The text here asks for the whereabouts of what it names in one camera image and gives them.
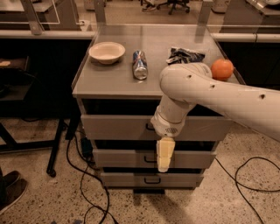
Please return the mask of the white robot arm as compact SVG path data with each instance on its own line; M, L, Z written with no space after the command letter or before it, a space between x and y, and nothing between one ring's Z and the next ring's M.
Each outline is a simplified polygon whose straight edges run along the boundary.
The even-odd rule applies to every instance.
M280 140L280 92L212 78L204 63L172 64L159 75L163 96L150 119L156 133L157 168L167 172L187 114L201 105L236 123Z

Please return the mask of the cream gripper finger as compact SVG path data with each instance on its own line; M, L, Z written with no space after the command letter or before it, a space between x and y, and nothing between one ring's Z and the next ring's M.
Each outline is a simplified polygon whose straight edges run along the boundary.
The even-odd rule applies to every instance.
M171 137L163 137L157 141L157 168L160 172L167 172L175 148L175 141Z

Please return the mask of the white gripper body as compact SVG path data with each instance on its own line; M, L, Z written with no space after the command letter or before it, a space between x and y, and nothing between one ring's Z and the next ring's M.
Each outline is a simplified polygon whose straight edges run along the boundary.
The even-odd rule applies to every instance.
M179 110L164 109L157 106L150 122L160 137L177 137L185 126L186 113Z

